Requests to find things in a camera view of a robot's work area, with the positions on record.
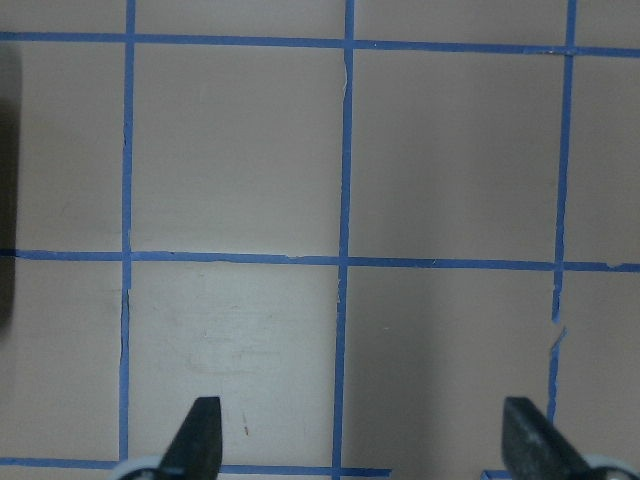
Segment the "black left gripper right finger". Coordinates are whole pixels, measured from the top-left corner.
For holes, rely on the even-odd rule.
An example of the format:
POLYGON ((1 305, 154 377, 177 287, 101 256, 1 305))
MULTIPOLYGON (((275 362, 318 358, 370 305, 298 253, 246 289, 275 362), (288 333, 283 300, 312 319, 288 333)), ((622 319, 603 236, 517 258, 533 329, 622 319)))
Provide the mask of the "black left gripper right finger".
POLYGON ((582 479, 591 470, 527 397, 503 402, 501 455, 512 479, 582 479))

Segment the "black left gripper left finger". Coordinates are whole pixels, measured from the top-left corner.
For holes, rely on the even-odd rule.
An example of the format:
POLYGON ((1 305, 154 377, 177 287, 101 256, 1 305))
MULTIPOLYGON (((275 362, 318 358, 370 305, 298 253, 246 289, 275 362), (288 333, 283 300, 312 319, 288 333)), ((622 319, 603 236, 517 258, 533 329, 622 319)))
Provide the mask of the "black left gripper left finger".
POLYGON ((159 479, 217 478, 222 464, 219 397, 198 397, 158 465, 159 479))

